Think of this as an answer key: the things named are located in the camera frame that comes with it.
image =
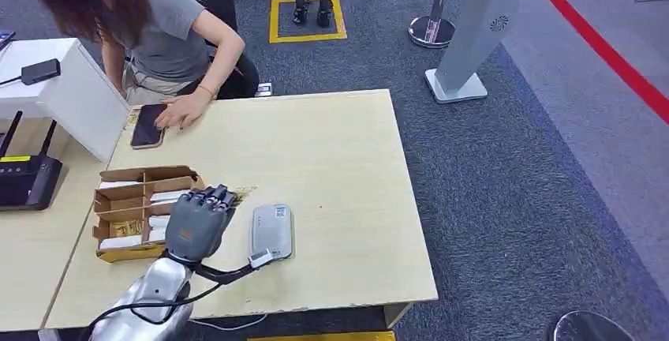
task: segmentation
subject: woman's left arm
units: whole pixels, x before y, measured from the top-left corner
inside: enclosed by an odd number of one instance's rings
[[[195,19],[192,30],[218,47],[214,61],[199,87],[208,90],[215,98],[239,61],[241,52],[244,51],[244,40],[228,24],[207,10]]]
[[[189,95],[163,100],[168,108],[155,120],[156,126],[190,126],[216,99],[220,87],[233,72],[244,51],[244,40],[226,23],[204,10],[192,23],[192,30],[217,46],[214,61],[202,78],[200,85]]]

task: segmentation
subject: black router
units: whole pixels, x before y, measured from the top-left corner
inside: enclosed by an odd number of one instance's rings
[[[51,122],[37,156],[5,156],[22,114],[18,111],[14,116],[0,145],[0,211],[48,208],[62,169],[61,161],[47,156],[56,121]]]

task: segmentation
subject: robotic arm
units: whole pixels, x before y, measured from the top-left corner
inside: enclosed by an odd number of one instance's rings
[[[272,253],[266,250],[250,256],[249,264],[233,272],[221,272],[202,264],[205,257],[220,247],[236,199],[237,195],[224,185],[181,195],[170,214],[165,252],[111,309],[88,326],[86,335],[93,328],[90,340],[171,339],[190,318],[194,301],[272,262]],[[217,284],[188,298],[193,273]]]

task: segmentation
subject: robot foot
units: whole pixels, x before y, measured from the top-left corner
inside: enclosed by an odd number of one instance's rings
[[[318,17],[316,18],[316,23],[321,28],[327,28],[330,26],[331,17],[332,17],[332,1],[330,0],[330,5],[326,9],[320,9],[318,11]]]
[[[293,13],[293,22],[295,24],[306,24],[309,14],[309,0],[305,0],[305,6],[297,7]]]

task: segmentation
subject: red floor stripe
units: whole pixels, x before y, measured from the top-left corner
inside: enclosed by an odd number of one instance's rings
[[[622,78],[639,97],[669,124],[669,99],[644,78],[600,36],[567,0],[550,0],[553,6],[576,28],[590,47]]]

